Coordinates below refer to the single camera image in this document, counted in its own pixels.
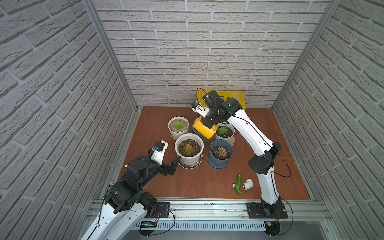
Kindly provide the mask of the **small white ribbed pot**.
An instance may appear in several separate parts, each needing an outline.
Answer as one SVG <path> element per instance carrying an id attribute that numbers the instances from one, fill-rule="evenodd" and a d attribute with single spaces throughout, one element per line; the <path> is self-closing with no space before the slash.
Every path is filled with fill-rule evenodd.
<path id="1" fill-rule="evenodd" d="M 216 140 L 224 140 L 228 142 L 231 146 L 235 144 L 235 128 L 231 124 L 217 124 L 217 131 L 215 132 Z"/>

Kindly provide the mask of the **yellow watering can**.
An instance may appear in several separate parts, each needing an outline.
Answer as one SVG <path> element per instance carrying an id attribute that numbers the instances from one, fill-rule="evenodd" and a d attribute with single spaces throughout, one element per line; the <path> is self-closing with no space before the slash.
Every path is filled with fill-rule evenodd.
<path id="1" fill-rule="evenodd" d="M 203 116 L 200 116 L 199 118 L 197 118 L 193 123 L 193 128 L 198 133 L 200 133 L 204 138 L 210 139 L 215 135 L 216 131 L 218 130 L 218 126 L 213 125 L 211 128 L 207 127 L 203 123 L 203 118 L 204 118 Z"/>

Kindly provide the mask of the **large white round pot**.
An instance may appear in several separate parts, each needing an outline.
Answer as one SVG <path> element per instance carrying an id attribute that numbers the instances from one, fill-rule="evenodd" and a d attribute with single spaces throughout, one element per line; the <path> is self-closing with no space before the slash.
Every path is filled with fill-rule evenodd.
<path id="1" fill-rule="evenodd" d="M 175 150 L 181 157 L 179 165 L 184 169 L 194 169 L 203 160 L 204 142 L 195 134 L 184 134 L 177 138 Z"/>

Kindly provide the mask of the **cream faceted pot clay soil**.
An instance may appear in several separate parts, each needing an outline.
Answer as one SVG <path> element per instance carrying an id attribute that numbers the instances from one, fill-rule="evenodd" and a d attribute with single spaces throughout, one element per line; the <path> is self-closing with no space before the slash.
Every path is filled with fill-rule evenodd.
<path id="1" fill-rule="evenodd" d="M 189 122 L 184 117 L 174 117 L 168 122 L 171 137 L 177 140 L 180 136 L 189 133 Z"/>

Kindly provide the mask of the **white pipe elbow fitting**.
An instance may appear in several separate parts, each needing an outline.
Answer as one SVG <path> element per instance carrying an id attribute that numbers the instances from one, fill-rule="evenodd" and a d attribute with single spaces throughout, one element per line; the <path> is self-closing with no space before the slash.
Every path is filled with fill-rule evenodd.
<path id="1" fill-rule="evenodd" d="M 245 191 L 247 190 L 250 190 L 254 187 L 254 182 L 252 179 L 247 179 L 244 183 L 243 183 L 243 189 Z"/>

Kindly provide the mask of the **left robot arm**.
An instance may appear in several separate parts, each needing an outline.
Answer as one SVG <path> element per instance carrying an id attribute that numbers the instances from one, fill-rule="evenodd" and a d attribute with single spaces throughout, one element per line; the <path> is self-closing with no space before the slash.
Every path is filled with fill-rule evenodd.
<path id="1" fill-rule="evenodd" d="M 157 199 L 143 188 L 156 175 L 174 175 L 181 160 L 159 164 L 147 156 L 138 156 L 128 165 L 121 180 L 108 191 L 100 212 L 83 240 L 121 240 L 142 219 L 155 212 Z"/>

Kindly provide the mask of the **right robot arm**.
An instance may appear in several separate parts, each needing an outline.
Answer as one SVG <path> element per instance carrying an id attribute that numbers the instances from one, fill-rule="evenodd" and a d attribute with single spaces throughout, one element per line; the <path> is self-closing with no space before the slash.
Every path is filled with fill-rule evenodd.
<path id="1" fill-rule="evenodd" d="M 243 136 L 255 153 L 255 156 L 249 160 L 249 166 L 257 174 L 261 187 L 260 210 L 266 217 L 274 217 L 279 207 L 284 206 L 274 177 L 275 158 L 279 155 L 282 146 L 279 143 L 273 143 L 256 127 L 236 99 L 224 100 L 215 90 L 212 90 L 205 92 L 202 100 L 206 107 L 198 102 L 193 103 L 192 106 L 192 110 L 200 115 L 193 128 L 205 138 L 210 139 L 219 132 L 217 124 L 226 122 Z"/>

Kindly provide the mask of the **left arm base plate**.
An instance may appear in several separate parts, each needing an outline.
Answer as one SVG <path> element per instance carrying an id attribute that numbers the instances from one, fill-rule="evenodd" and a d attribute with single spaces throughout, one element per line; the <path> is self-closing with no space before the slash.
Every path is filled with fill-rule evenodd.
<path id="1" fill-rule="evenodd" d="M 157 202 L 156 206 L 151 206 L 147 210 L 147 218 L 168 218 L 170 214 L 170 202 Z"/>

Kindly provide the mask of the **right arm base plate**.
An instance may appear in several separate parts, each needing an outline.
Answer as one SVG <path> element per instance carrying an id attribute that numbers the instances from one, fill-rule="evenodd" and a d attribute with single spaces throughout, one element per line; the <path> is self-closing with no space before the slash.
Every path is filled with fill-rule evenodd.
<path id="1" fill-rule="evenodd" d="M 288 213 L 283 203 L 276 202 L 269 205 L 263 201 L 260 203 L 246 203 L 249 219 L 287 219 Z"/>

